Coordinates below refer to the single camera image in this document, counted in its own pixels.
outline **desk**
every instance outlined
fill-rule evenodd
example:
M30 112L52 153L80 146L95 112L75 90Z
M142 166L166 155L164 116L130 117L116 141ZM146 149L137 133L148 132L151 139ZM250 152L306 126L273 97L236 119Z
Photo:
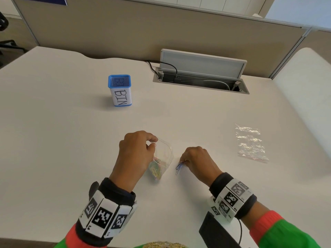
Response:
M113 106L110 74L131 76L132 106ZM140 206L111 246L205 247L198 230L211 195L187 168L175 175L185 148L200 145L263 204L328 247L331 161L272 80L242 76L245 95L153 76L145 62L42 47L0 70L0 237L60 241L91 183L110 175L118 142L146 130L172 145L174 160L159 183L148 172L139 181ZM270 162L238 157L235 123L260 129ZM224 227L239 239L238 221ZM245 227L242 247L257 247Z

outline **person's left hand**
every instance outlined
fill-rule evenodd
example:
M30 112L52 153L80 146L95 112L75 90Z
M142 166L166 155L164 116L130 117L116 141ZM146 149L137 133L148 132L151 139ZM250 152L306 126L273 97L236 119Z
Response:
M125 135L119 142L119 153L109 179L117 187L128 192L138 183L153 160L155 143L158 138L146 131L137 131Z

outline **office chair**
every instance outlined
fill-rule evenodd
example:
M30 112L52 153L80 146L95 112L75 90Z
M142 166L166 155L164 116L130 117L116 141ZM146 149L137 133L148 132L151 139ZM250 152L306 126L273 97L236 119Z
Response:
M0 12L0 31L5 30L9 25L9 21L7 18ZM6 41L0 41L0 48L4 49L21 49L24 53L27 52L26 49L22 47L18 47L14 40L6 40Z

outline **bag with paper clips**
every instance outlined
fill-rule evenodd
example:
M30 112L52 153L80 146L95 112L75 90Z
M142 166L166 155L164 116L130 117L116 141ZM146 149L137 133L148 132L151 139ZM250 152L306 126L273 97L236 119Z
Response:
M159 138L155 144L156 147L153 161L150 162L148 168L154 176L155 180L160 180L173 160L173 153L171 146L162 139Z

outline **gold sequin fabric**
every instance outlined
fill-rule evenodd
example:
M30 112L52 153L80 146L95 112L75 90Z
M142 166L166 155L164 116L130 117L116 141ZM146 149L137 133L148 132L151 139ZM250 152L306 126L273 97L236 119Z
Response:
M157 241L157 242L151 242L145 244L143 248L187 248L187 247L179 243Z

